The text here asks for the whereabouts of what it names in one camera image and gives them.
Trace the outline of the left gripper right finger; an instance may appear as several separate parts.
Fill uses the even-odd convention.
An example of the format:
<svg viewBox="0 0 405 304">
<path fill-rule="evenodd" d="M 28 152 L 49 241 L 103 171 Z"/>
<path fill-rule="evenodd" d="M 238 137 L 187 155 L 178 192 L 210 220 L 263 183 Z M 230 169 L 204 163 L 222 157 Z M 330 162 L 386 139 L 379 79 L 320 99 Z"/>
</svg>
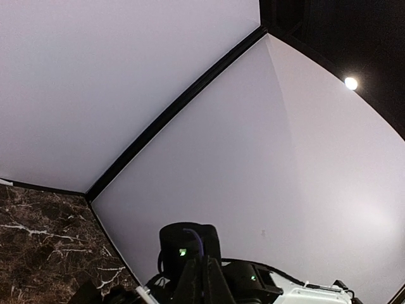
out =
<svg viewBox="0 0 405 304">
<path fill-rule="evenodd" d="M 202 260 L 202 302 L 204 304 L 235 304 L 217 259 Z"/>
</svg>

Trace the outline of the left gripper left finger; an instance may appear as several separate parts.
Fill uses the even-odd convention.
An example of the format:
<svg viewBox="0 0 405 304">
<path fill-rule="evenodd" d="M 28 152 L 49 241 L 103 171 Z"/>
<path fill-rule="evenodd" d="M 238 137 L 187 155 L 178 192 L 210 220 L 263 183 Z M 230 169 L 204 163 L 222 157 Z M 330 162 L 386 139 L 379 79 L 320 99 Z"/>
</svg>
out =
<svg viewBox="0 0 405 304">
<path fill-rule="evenodd" d="M 203 303 L 202 267 L 199 258 L 187 261 L 174 292 L 172 303 Z"/>
</svg>

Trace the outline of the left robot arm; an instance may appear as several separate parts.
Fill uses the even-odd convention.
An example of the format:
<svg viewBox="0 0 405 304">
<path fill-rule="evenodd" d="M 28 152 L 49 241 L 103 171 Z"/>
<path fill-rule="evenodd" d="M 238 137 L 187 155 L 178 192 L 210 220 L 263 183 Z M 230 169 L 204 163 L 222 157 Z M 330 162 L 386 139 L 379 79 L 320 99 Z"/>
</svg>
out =
<svg viewBox="0 0 405 304">
<path fill-rule="evenodd" d="M 87 281 L 70 303 L 360 303 L 340 280 L 311 284 L 263 263 L 223 258 L 211 224 L 166 225 L 159 242 L 158 273 L 146 285 L 117 285 L 103 295 Z"/>
</svg>

